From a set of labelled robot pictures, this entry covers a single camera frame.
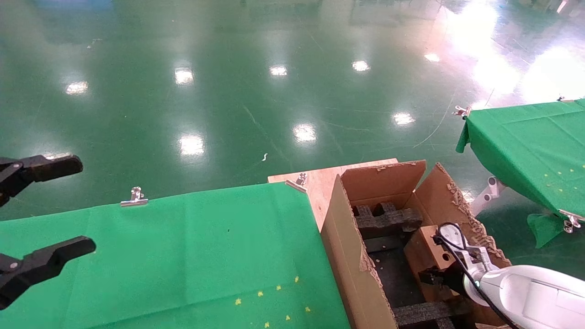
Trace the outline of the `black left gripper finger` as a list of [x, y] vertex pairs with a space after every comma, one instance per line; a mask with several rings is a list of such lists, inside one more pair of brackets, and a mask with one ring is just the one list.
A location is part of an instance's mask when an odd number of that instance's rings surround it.
[[59, 276], [67, 262], [95, 251], [93, 239], [75, 237], [35, 250], [21, 260], [0, 254], [0, 309], [8, 308], [31, 286]]
[[46, 182], [83, 171], [76, 155], [48, 159], [42, 155], [29, 158], [0, 159], [0, 206], [17, 196], [34, 182]]

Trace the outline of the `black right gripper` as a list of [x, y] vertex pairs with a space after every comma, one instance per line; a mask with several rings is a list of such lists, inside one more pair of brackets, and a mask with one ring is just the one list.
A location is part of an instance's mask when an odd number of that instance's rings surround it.
[[418, 273], [421, 283], [433, 286], [447, 286], [449, 289], [462, 296], [468, 296], [464, 287], [464, 267], [459, 263], [453, 263], [445, 270], [426, 269]]

